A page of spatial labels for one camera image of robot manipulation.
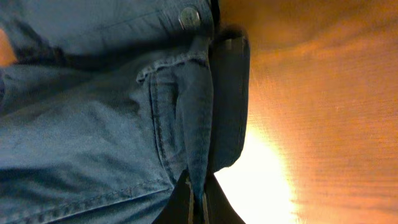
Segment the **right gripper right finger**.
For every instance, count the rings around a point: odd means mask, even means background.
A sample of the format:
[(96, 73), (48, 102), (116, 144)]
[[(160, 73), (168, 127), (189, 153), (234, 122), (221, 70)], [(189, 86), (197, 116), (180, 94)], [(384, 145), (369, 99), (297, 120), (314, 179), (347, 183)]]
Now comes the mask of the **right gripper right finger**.
[(206, 177), (203, 213), (206, 224), (245, 224), (229, 203), (213, 174)]

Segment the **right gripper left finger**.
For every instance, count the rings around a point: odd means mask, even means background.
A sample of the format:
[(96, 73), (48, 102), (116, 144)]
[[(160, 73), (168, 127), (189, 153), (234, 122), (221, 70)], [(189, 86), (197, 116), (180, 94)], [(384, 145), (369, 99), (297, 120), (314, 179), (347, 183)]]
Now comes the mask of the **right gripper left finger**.
[(184, 170), (169, 200), (153, 224), (194, 224), (194, 201), (188, 170)]

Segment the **navy blue shorts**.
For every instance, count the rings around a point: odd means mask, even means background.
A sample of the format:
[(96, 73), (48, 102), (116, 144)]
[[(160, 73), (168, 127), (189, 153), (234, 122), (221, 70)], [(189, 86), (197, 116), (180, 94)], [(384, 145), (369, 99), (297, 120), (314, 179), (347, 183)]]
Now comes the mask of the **navy blue shorts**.
[(152, 223), (240, 157), (250, 48), (218, 1), (2, 1), (1, 222)]

